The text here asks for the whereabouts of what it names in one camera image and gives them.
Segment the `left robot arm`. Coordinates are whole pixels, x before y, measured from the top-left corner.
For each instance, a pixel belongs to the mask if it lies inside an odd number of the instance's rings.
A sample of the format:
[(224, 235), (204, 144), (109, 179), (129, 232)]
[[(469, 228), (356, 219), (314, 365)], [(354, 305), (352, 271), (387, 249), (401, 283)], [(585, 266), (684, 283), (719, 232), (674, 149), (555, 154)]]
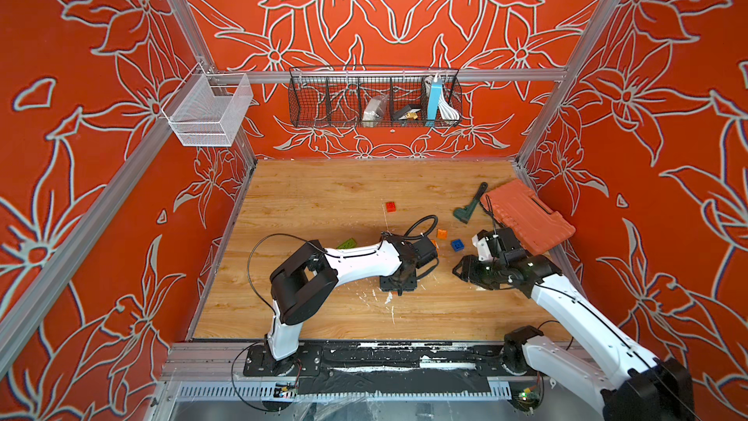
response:
[(315, 316), (335, 288), (369, 278), (383, 278), (385, 292), (413, 290), (417, 271), (438, 260), (438, 250), (425, 235), (386, 234), (370, 246), (329, 249), (305, 241), (271, 275), (274, 320), (267, 344), (274, 360), (293, 356), (303, 324)]

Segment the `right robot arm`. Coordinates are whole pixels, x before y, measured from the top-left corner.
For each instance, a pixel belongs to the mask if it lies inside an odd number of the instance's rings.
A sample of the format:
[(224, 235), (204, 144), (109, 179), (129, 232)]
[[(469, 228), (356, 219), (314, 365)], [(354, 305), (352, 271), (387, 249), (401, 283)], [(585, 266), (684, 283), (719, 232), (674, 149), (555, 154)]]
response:
[(510, 228), (482, 230), (474, 255), (453, 274), (485, 290), (519, 290), (562, 325), (592, 358), (586, 362), (552, 342), (539, 327), (506, 334), (502, 367), (513, 375), (541, 372), (598, 411), (606, 420), (693, 420), (689, 370), (662, 360), (597, 310), (544, 255), (531, 255)]

